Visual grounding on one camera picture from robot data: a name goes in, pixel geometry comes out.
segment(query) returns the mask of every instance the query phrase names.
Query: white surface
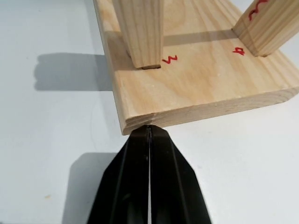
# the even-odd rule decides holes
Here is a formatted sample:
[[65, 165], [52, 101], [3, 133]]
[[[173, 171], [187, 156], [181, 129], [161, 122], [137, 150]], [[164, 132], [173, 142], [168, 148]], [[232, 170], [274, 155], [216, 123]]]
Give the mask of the white surface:
[[[299, 66], [298, 35], [282, 50]], [[0, 1], [0, 223], [85, 223], [127, 139], [102, 55], [92, 0]], [[298, 127], [296, 96], [166, 130], [214, 224], [281, 224], [299, 223]]]

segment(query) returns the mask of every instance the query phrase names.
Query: small wooden stool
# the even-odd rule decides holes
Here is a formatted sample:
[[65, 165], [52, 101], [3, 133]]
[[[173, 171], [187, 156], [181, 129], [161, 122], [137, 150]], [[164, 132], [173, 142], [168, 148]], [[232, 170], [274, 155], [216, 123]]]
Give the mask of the small wooden stool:
[[94, 0], [123, 134], [289, 100], [298, 0]]

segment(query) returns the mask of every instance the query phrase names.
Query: wooden leg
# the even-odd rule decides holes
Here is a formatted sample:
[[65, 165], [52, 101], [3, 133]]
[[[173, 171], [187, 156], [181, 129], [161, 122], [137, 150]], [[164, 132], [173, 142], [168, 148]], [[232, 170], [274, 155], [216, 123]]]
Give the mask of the wooden leg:
[[254, 56], [267, 56], [299, 32], [299, 0], [254, 0], [233, 31]]
[[136, 68], [160, 68], [163, 0], [113, 0], [127, 51]]

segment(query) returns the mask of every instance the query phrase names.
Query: plywood board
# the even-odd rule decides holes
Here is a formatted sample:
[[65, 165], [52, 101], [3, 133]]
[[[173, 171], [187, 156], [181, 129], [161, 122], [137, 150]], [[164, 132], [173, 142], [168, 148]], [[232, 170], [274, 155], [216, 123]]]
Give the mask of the plywood board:
[[94, 3], [124, 134], [282, 103], [299, 92], [299, 71], [280, 51], [254, 57], [237, 38], [231, 28], [241, 12], [228, 0], [165, 0], [163, 56], [178, 59], [150, 70], [134, 68], [111, 0]]

